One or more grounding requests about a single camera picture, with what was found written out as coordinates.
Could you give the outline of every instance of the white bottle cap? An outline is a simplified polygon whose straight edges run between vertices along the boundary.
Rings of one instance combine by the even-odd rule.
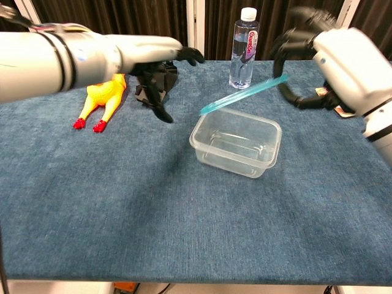
[[[257,9],[245,7],[241,9],[241,20],[254,21],[256,19]]]

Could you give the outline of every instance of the black band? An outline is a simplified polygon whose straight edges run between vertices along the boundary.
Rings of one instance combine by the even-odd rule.
[[[388,127],[383,128],[382,130],[378,131],[377,133],[374,133],[373,135],[368,136],[367,140],[369,142],[374,142],[377,141],[386,135],[389,135],[392,133],[392,124],[390,124]]]
[[[367,113],[365,113],[365,114],[363,115],[363,117],[364,117],[364,118],[367,117],[367,116],[370,115],[372,112],[376,111],[376,110],[379,109],[380,107],[383,107],[385,104],[387,104],[387,103],[389,103],[389,102],[391,102],[391,101],[392,101],[392,97],[389,98],[388,100],[382,102],[382,103],[379,104],[378,106],[376,106],[376,107],[370,109]]]
[[[64,69],[64,63],[62,62],[59,50],[57,50],[57,47],[55,46],[53,41],[48,38],[48,36],[46,36],[46,35],[44,35],[44,34],[42,34],[40,32],[36,32],[36,34],[44,37],[49,42],[49,44],[53,47],[53,51],[56,53],[57,59],[58,59],[58,61],[60,63],[60,69],[61,69],[61,86],[58,89],[58,92],[61,92],[63,87],[64,87],[64,84],[66,83],[66,71]]]
[[[53,36],[55,36],[64,46],[64,48],[66,49],[67,53],[68,53],[68,57],[69,60],[71,62],[71,74],[72,74],[72,78],[71,78],[71,84],[68,88],[68,90],[73,89],[75,86],[75,82],[76,82],[76,65],[75,65],[75,61],[74,58],[72,57],[72,53],[69,50],[67,44],[65,43],[65,41],[62,39],[62,37],[60,37],[59,35],[53,33],[53,32],[48,32],[49,34],[52,34]]]

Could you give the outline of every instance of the table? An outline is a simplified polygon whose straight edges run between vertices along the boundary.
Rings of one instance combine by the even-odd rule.
[[[301,111],[269,89],[232,108],[282,127],[276,165],[249,179],[200,164],[199,110],[236,90],[228,61],[176,62],[159,121],[129,93],[104,133],[74,130],[85,89],[0,105],[0,221],[10,279],[392,285],[392,172],[361,118]],[[323,77],[289,61],[292,89]],[[255,63],[253,83],[272,63]]]

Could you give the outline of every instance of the clear plastic container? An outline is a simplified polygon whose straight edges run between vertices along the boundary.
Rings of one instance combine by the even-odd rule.
[[[258,178],[275,165],[281,137],[278,123],[224,107],[203,115],[189,142],[200,162]]]

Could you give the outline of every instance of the floor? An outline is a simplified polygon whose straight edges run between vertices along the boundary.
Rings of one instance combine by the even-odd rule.
[[[11,294],[113,294],[111,282],[10,281],[9,284]],[[158,294],[165,286],[141,284],[137,294]],[[174,284],[166,294],[323,294],[324,289],[322,285]],[[392,294],[392,287],[344,286],[339,287],[339,294]]]

